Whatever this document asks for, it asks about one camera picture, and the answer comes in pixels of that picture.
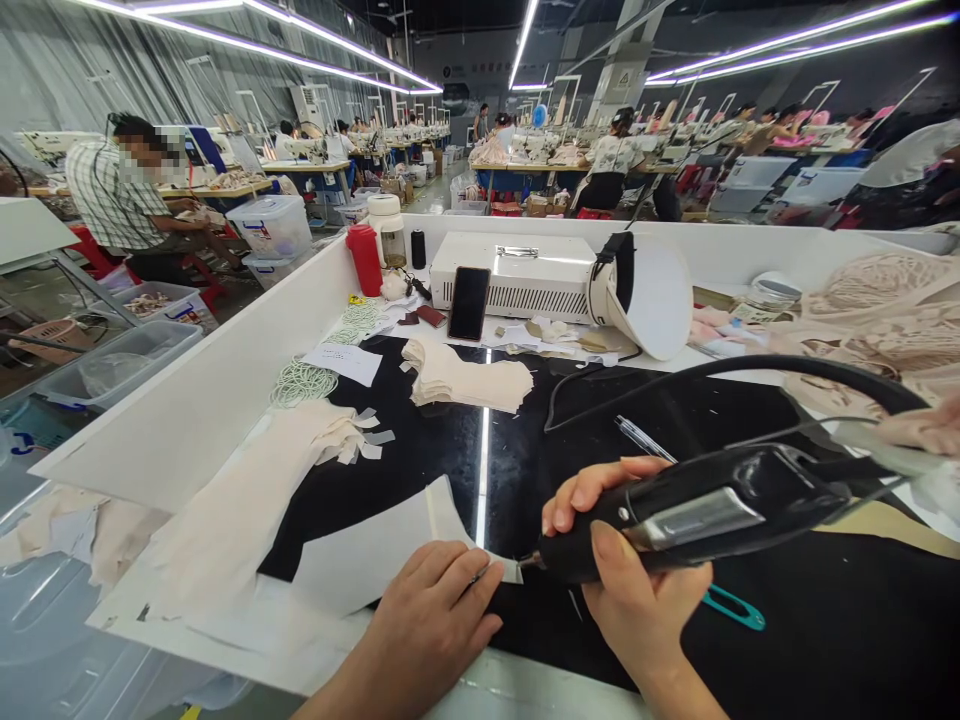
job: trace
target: white shirt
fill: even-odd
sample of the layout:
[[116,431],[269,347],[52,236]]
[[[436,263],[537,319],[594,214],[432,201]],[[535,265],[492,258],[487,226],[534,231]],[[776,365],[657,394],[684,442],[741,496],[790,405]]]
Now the white shirt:
[[274,143],[277,146],[277,160],[293,160],[296,156],[290,149],[288,143],[292,143],[293,138],[282,132],[277,133],[277,139]]
[[960,120],[928,125],[891,145],[867,168],[860,185],[894,187],[923,180],[924,171],[960,145]]
[[500,128],[497,130],[497,140],[500,141],[500,144],[503,145],[503,151],[510,154],[510,142],[513,140],[513,136],[517,132],[516,125],[508,125],[505,128]]
[[327,162],[331,165],[344,163],[350,160],[350,153],[354,152],[357,146],[353,144],[346,135],[331,135],[327,138]]
[[628,135],[618,138],[616,135],[604,135],[587,152],[587,161],[591,164],[589,175],[598,172],[615,172],[626,175],[630,168],[643,162],[640,138]]

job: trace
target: red bottle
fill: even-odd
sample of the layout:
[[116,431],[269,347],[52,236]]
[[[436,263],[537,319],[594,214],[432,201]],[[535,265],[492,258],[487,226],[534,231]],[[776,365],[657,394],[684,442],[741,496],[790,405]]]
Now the red bottle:
[[351,225],[347,230],[347,249],[353,253],[360,290],[367,297],[376,297],[383,285],[380,255],[377,253],[377,231],[369,225]]

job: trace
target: hand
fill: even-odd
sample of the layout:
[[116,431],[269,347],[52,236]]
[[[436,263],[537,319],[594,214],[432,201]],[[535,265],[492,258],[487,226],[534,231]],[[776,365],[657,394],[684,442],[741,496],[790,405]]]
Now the hand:
[[[543,534],[568,532],[576,512],[590,510],[603,490],[669,466],[660,458],[636,457],[581,470],[544,505]],[[600,582],[584,585],[583,596],[610,649],[640,685],[651,673],[684,661],[680,633],[706,594],[713,568],[708,563],[650,576],[620,532],[599,521],[590,530]]]
[[485,614],[503,579],[503,565],[489,563],[487,553],[462,542],[431,542],[417,550],[383,594],[366,634],[314,698],[314,708],[323,712],[304,717],[424,715],[503,626],[498,616]]

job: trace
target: glass jar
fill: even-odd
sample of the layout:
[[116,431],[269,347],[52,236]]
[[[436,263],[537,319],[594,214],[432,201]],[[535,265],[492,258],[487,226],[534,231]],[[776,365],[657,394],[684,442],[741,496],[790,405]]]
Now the glass jar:
[[730,314],[748,323],[773,322],[796,305],[801,295],[797,288],[760,276],[736,298]]
[[407,265],[407,250],[403,243],[403,230],[381,230],[380,243],[383,246],[383,264],[388,268],[402,268]]

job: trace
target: plaid shirt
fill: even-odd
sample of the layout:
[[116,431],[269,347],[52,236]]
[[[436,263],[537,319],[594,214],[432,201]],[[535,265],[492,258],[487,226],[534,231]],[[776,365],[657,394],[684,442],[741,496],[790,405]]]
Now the plaid shirt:
[[67,186],[100,245],[149,250],[167,238],[148,216],[172,213],[150,183],[121,180],[121,162],[110,140],[77,143],[67,153]]

